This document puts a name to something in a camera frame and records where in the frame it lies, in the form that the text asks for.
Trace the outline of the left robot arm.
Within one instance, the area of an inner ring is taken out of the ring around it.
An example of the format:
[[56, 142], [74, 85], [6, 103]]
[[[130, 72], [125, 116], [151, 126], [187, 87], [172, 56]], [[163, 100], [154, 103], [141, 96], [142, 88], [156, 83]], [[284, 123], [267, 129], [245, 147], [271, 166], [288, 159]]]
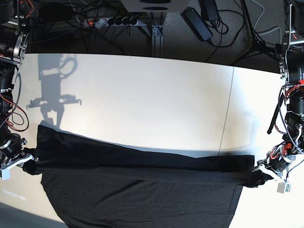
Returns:
[[288, 0], [286, 7], [287, 24], [281, 42], [275, 47], [268, 47], [261, 41], [250, 17], [247, 17], [253, 45], [279, 61], [283, 80], [267, 133], [270, 134], [277, 127], [278, 117], [281, 118], [285, 129], [282, 132], [282, 143], [274, 146], [265, 159], [257, 162], [253, 169], [251, 186], [257, 187], [274, 179], [278, 183], [277, 191], [280, 193], [290, 191], [290, 165], [298, 155], [304, 153], [304, 53], [291, 51], [293, 45], [304, 43], [304, 2]]

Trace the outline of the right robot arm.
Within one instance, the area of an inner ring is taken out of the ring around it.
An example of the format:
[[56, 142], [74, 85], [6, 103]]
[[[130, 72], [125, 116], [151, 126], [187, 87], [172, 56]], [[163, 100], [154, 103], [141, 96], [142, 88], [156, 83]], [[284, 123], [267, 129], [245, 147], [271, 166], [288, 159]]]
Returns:
[[27, 143], [19, 133], [18, 123], [13, 120], [15, 114], [21, 117], [21, 125], [29, 119], [19, 107], [21, 92], [13, 99], [15, 84], [22, 87], [20, 68], [28, 45], [30, 33], [29, 17], [34, 12], [30, 0], [2, 0], [0, 2], [0, 177], [10, 179], [10, 170], [16, 166], [34, 160], [23, 151]]

